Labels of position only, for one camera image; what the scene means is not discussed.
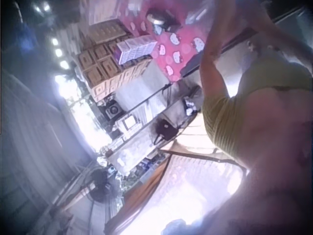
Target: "corrugated metal wall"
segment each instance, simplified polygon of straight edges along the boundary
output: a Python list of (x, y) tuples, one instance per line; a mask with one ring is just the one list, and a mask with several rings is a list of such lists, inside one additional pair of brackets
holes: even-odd
[(1, 73), (1, 220), (25, 234), (91, 160), (63, 115)]

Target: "pink tablecloth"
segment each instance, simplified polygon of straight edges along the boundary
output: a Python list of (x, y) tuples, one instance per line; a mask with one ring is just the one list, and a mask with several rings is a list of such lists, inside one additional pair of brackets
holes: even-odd
[[(118, 18), (134, 36), (149, 33), (155, 37), (157, 45), (152, 57), (171, 82), (180, 79), (180, 70), (204, 48), (212, 11), (209, 10), (205, 21), (191, 25), (185, 24), (188, 11), (197, 8), (194, 6), (197, 2), (199, 3), (199, 0), (142, 0), (141, 10), (136, 14), (129, 10), (128, 0), (122, 0), (117, 13)], [(160, 27), (153, 26), (146, 19), (146, 13), (151, 7), (168, 10), (183, 27), (175, 34), (164, 32)]]

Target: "speaker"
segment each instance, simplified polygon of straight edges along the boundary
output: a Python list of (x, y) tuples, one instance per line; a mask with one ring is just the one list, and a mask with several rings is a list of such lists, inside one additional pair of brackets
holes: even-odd
[(124, 111), (122, 110), (121, 106), (118, 103), (111, 104), (105, 110), (107, 116), (110, 120), (116, 119), (123, 115)]

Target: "person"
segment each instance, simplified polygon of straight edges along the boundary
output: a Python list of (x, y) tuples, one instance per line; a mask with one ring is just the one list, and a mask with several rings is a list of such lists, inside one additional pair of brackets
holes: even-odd
[[(304, 234), (312, 219), (312, 49), (281, 31), (257, 0), (216, 0), (200, 66), (204, 124), (212, 142), (250, 173), (197, 234)], [(215, 63), (233, 17), (289, 50), (253, 50), (238, 93), (229, 97)]]

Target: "black bag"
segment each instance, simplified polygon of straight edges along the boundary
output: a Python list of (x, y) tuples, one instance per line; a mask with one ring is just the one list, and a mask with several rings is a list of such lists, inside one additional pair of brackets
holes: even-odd
[(170, 141), (178, 134), (178, 129), (173, 127), (167, 120), (162, 119), (156, 125), (156, 133), (157, 137), (156, 140), (153, 142), (154, 145), (157, 145), (162, 140)]

